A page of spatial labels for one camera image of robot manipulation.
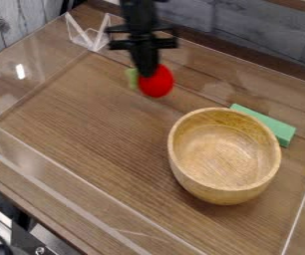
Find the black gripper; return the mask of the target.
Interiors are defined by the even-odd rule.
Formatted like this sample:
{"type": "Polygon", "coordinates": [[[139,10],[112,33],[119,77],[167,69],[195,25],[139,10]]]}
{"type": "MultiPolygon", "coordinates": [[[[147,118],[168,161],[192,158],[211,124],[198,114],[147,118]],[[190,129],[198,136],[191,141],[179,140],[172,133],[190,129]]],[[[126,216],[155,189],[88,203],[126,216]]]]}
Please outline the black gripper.
{"type": "Polygon", "coordinates": [[[143,77],[151,77],[155,73],[159,55],[158,49],[174,49],[178,47],[176,30],[167,22],[158,22],[147,32],[134,31],[127,24],[105,28],[108,36],[114,34],[128,34],[126,39],[110,39],[111,50],[132,49],[132,58],[135,65],[143,77]],[[159,38],[155,32],[170,32],[168,38],[159,38]]]}

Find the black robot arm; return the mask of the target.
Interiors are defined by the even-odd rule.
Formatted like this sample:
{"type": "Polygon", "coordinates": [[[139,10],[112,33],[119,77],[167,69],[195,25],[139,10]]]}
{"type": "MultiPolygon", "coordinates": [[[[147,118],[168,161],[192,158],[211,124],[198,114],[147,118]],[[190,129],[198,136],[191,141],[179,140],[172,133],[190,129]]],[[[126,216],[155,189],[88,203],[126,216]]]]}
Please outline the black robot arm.
{"type": "Polygon", "coordinates": [[[131,53],[140,74],[150,78],[159,65],[159,50],[178,47],[176,31],[158,16],[155,3],[168,0],[120,0],[124,23],[105,29],[108,35],[126,33],[128,37],[110,41],[111,50],[131,53]]]}

